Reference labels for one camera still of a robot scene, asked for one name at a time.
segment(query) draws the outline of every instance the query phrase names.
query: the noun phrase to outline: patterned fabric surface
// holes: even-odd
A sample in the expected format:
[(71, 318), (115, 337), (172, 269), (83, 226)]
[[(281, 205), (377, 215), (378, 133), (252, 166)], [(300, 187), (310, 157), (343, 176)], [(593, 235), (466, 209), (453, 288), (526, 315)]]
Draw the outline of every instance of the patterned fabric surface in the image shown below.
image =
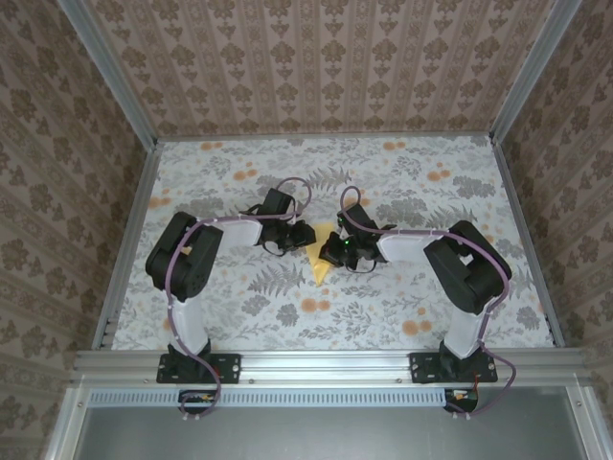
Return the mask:
[(613, 426), (613, 3), (584, 1), (504, 142), (570, 346)]
[(86, 0), (161, 136), (488, 131), (555, 0)]
[[(335, 220), (350, 184), (363, 189), (362, 204), (381, 225), (473, 221), (513, 271), (511, 299), (493, 315), (488, 343), (552, 346), (487, 136), (180, 142), (162, 149), (114, 349), (169, 343), (164, 296), (145, 260), (175, 212), (232, 215), (292, 175), (313, 187), (304, 214), (311, 223)], [(285, 190), (306, 197), (299, 186)], [(200, 299), (214, 347), (224, 350), (436, 348), (453, 309), (425, 257), (370, 274), (332, 269), (316, 287), (304, 250), (277, 258), (244, 246), (217, 256)]]
[(144, 156), (55, 2), (0, 2), (0, 458), (53, 431)]

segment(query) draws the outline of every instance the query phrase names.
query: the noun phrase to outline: purple cable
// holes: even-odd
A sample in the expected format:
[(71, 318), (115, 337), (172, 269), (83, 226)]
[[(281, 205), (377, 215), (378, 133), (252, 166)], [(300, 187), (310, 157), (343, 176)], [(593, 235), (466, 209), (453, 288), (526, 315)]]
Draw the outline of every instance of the purple cable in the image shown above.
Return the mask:
[[(168, 267), (168, 270), (166, 271), (166, 279), (165, 279), (165, 282), (164, 282), (164, 290), (166, 291), (166, 296), (167, 296), (168, 301), (169, 301), (168, 315), (169, 315), (170, 329), (172, 330), (172, 336), (176, 340), (176, 343), (179, 345), (179, 347), (181, 347), (183, 352), (185, 352), (185, 354), (188, 357), (190, 357), (191, 359), (194, 359), (195, 361), (197, 361), (200, 364), (202, 364), (205, 367), (205, 369), (208, 372), (211, 373), (211, 375), (213, 376), (213, 379), (215, 379), (215, 383), (216, 383), (216, 394), (215, 394), (215, 397), (213, 399), (213, 402), (202, 413), (194, 415), (195, 419), (199, 419), (200, 417), (204, 417), (205, 415), (210, 414), (211, 411), (215, 408), (215, 406), (219, 402), (219, 398), (221, 396), (221, 381), (219, 380), (219, 376), (217, 375), (217, 373), (215, 372), (213, 367), (211, 367), (211, 364), (209, 364), (207, 361), (202, 359), (200, 356), (192, 353), (192, 351), (187, 347), (187, 345), (183, 342), (183, 340), (181, 340), (181, 337), (179, 336), (179, 334), (178, 334), (178, 332), (176, 330), (176, 325), (174, 324), (174, 318), (172, 317), (172, 303), (173, 303), (174, 299), (172, 298), (172, 293), (171, 293), (171, 290), (170, 290), (170, 280), (172, 278), (172, 272), (174, 271), (174, 266), (176, 265), (176, 261), (179, 258), (179, 254), (181, 253), (181, 250), (185, 247), (185, 244), (190, 239), (190, 237), (192, 236), (193, 232), (195, 232), (198, 228), (200, 228), (203, 225), (209, 225), (211, 223), (216, 223), (216, 222), (233, 222), (233, 221), (237, 221), (237, 220), (291, 219), (293, 217), (297, 217), (297, 216), (301, 215), (303, 213), (303, 211), (305, 210), (305, 208), (310, 203), (310, 201), (312, 199), (312, 196), (313, 196), (313, 192), (312, 192), (312, 189), (311, 189), (310, 185), (308, 184), (308, 182), (306, 182), (302, 177), (288, 177), (287, 179), (282, 180), (279, 183), (279, 185), (277, 185), (277, 189), (279, 189), (279, 187), (281, 187), (285, 182), (288, 182), (290, 180), (297, 180), (299, 182), (302, 182), (306, 186), (306, 191), (308, 192), (308, 197), (306, 198), (305, 204), (300, 209), (297, 208), (297, 209), (294, 209), (294, 211), (292, 211), (291, 213), (280, 214), (280, 215), (276, 215), (276, 216), (246, 216), (246, 215), (238, 215), (238, 216), (225, 216), (225, 217), (222, 217), (222, 218), (205, 218), (203, 220), (200, 220), (196, 225), (191, 227), (190, 230), (188, 230), (185, 235), (183, 235), (183, 238), (181, 239), (179, 244), (176, 246), (176, 249), (174, 250), (174, 253), (172, 254), (172, 257), (170, 258), (169, 267)], [(187, 395), (184, 396), (183, 400), (181, 401), (181, 412), (183, 413), (184, 418), (187, 419), (188, 416), (189, 416), (189, 414), (185, 410), (185, 401), (188, 398), (196, 396), (196, 395), (199, 395), (199, 394), (200, 393), (198, 393), (198, 392), (192, 392), (192, 393), (188, 393)]]
[[(483, 352), (486, 355), (494, 359), (497, 359), (501, 362), (504, 362), (511, 368), (511, 377), (509, 378), (509, 381), (507, 381), (507, 384), (505, 385), (505, 387), (498, 394), (498, 396), (494, 398), (493, 401), (486, 404), (485, 407), (475, 410), (474, 412), (472, 412), (472, 414), (470, 414), (470, 416), (476, 416), (476, 415), (482, 414), (490, 410), (502, 399), (502, 397), (507, 393), (507, 391), (509, 391), (509, 389), (511, 388), (511, 385), (515, 381), (515, 377), (517, 376), (517, 369), (515, 368), (515, 366), (507, 359), (504, 359), (503, 357), (500, 357), (496, 355), (495, 353), (493, 353), (492, 351), (490, 351), (486, 347), (484, 340), (483, 340), (483, 337), (486, 334), (486, 328), (488, 326), (489, 317), (491, 316), (491, 313), (494, 311), (496, 307), (502, 304), (502, 302), (507, 298), (507, 296), (509, 295), (509, 292), (511, 291), (511, 285), (509, 284), (509, 280), (507, 279), (507, 273), (505, 273), (504, 268), (500, 264), (498, 264), (498, 262), (496, 262), (496, 260), (481, 246), (477, 245), (471, 240), (467, 240), (464, 237), (447, 232), (446, 230), (436, 230), (436, 229), (433, 229), (433, 230), (394, 230), (394, 229), (393, 230), (379, 230), (379, 229), (365, 227), (364, 225), (359, 224), (358, 222), (356, 222), (349, 216), (349, 214), (347, 213), (347, 209), (345, 208), (345, 195), (350, 190), (353, 190), (357, 193), (358, 203), (360, 202), (362, 198), (362, 194), (360, 193), (360, 190), (354, 185), (350, 185), (349, 187), (347, 187), (341, 194), (341, 212), (343, 213), (343, 216), (345, 217), (345, 219), (354, 227), (359, 228), (360, 230), (363, 230), (365, 232), (377, 233), (381, 235), (393, 234), (393, 235), (421, 235), (421, 236), (448, 237), (452, 240), (455, 240), (456, 242), (465, 244), (471, 249), (474, 249), (475, 251), (477, 251), (495, 268), (495, 270), (500, 275), (500, 279), (502, 280), (502, 283), (503, 283), (502, 293), (491, 304), (489, 304), (486, 307), (486, 317), (484, 318), (483, 323), (481, 323), (481, 329), (479, 330), (479, 334), (477, 335), (477, 342), (479, 343), (479, 347), (483, 350)], [(463, 411), (460, 407), (458, 407), (457, 405), (453, 403), (450, 403), (449, 405), (453, 407), (454, 409), (458, 410), (459, 412), (464, 413), (466, 417), (468, 418), (468, 414), (465, 411)]]

